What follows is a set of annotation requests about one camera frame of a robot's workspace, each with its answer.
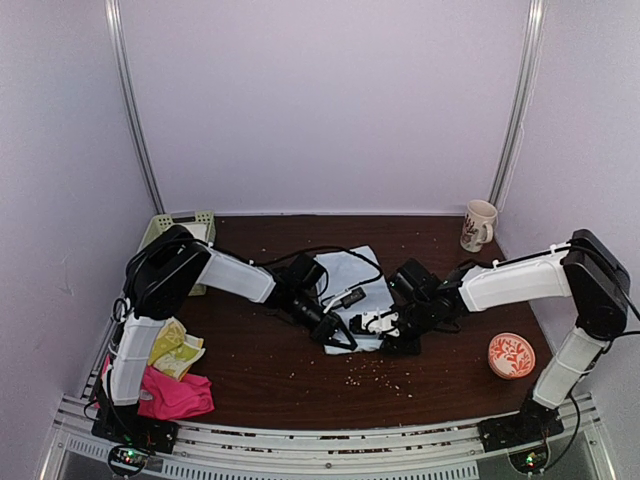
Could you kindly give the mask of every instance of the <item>green plastic basket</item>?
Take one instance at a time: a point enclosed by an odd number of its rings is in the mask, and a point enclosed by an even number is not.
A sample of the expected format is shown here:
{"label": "green plastic basket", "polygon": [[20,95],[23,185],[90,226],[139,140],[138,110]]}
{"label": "green plastic basket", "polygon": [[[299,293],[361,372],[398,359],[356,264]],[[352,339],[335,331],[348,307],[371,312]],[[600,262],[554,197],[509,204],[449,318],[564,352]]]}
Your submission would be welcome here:
{"label": "green plastic basket", "polygon": [[[167,230],[174,224],[193,224],[203,223],[207,225],[207,241],[213,242],[216,238],[216,227],[214,224],[213,212],[204,210],[201,212],[174,213],[165,215],[156,215],[149,222],[147,231],[144,232],[142,242],[140,242],[139,250],[149,245],[154,239],[158,238],[162,232]],[[204,285],[194,285],[189,296],[204,295],[207,287]]]}

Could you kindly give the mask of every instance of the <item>wooden tabletop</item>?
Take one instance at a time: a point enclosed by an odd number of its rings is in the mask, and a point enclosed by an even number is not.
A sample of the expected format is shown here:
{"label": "wooden tabletop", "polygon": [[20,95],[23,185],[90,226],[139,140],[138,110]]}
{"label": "wooden tabletop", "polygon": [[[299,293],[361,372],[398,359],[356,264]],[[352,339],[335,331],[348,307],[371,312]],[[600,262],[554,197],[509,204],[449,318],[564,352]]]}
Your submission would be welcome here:
{"label": "wooden tabletop", "polygon": [[[389,275],[409,257],[443,278],[467,258],[502,258],[458,244],[460,217],[227,217],[216,244],[256,261],[323,244],[370,245]],[[432,424],[517,410],[551,352],[528,304],[460,319],[457,335],[429,333],[417,357],[378,352],[328,356],[308,330],[261,305],[210,289],[178,318],[207,349],[191,373],[213,382],[216,410],[193,421],[278,429],[343,429]],[[514,381],[487,363],[491,338],[514,332],[533,346],[536,370]]]}

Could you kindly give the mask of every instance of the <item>mug handle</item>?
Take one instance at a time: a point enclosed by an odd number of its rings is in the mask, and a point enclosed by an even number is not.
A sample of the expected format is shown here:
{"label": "mug handle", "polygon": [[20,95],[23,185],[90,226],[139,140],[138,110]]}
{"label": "mug handle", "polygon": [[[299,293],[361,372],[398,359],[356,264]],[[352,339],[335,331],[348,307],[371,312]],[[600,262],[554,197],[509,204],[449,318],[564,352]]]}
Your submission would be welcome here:
{"label": "mug handle", "polygon": [[482,226],[487,230],[487,236],[481,243],[489,243],[493,240],[493,225],[490,223],[483,223]]}

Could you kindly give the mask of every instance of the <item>white cloth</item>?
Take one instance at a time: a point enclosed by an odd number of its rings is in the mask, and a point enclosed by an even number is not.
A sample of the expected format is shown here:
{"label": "white cloth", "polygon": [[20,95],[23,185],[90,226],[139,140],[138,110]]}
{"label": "white cloth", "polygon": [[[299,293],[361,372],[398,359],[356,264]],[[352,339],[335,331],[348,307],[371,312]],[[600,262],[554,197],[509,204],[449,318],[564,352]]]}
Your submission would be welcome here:
{"label": "white cloth", "polygon": [[[353,248],[351,250],[367,257],[375,263],[378,263],[373,250],[371,250],[371,247],[369,246]],[[372,278],[378,273],[374,267],[365,261],[345,252],[323,253],[316,255],[316,260],[327,269],[327,273],[329,274],[329,286],[327,287],[327,291],[320,297],[320,301],[330,296],[342,293],[351,285],[367,280],[368,278]],[[325,277],[318,282],[318,288],[320,291],[322,291],[325,286]],[[363,312],[372,312],[376,309],[385,311],[393,304],[393,298],[391,298],[391,292],[389,292],[389,288],[387,287],[387,282],[384,277],[373,283],[363,285],[362,289],[367,295],[363,300],[360,300],[346,310],[344,308],[334,310],[335,313],[340,315],[340,318],[342,318],[342,321],[345,323],[347,328],[349,328],[349,320],[356,315],[362,314]],[[342,332],[336,333],[333,338],[341,342],[347,341],[347,338]],[[354,352],[372,352],[374,350],[378,350],[382,343],[382,341],[378,340],[376,336],[354,335],[354,338],[358,343],[358,348],[356,348]],[[325,345],[324,352],[327,355],[353,353],[351,350],[328,345]]]}

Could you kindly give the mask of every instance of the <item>bowl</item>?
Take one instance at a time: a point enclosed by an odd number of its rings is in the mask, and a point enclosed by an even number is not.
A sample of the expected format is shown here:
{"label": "bowl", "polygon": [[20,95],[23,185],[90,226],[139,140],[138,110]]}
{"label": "bowl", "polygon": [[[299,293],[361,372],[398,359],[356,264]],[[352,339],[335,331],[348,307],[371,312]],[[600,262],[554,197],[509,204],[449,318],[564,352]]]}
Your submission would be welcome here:
{"label": "bowl", "polygon": [[489,366],[505,380],[526,377],[536,366],[536,354],[520,335],[501,333],[489,344]]}

